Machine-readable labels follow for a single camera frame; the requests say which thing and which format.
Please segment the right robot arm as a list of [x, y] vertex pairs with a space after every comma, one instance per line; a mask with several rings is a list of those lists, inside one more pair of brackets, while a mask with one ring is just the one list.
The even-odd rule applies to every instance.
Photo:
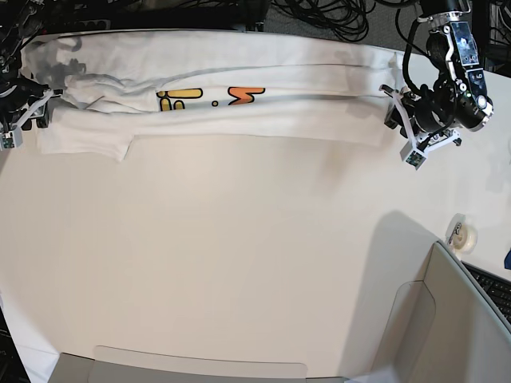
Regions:
[[22, 126], [30, 107], [44, 98], [49, 87], [21, 74], [22, 50], [43, 27], [43, 1], [1, 2], [1, 131]]

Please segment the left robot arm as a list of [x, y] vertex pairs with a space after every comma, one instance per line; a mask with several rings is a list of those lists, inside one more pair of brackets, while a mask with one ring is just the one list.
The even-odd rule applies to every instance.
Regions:
[[[381, 1], [396, 10], [394, 24], [400, 29], [401, 10], [414, 7], [416, 19], [407, 35], [402, 62], [405, 91], [402, 103], [415, 136], [428, 139], [445, 136], [461, 127], [471, 132], [482, 129], [493, 115], [484, 69], [469, 23], [462, 19], [470, 12], [467, 1]], [[438, 71], [431, 87], [416, 85], [410, 78], [411, 53], [416, 50]]]

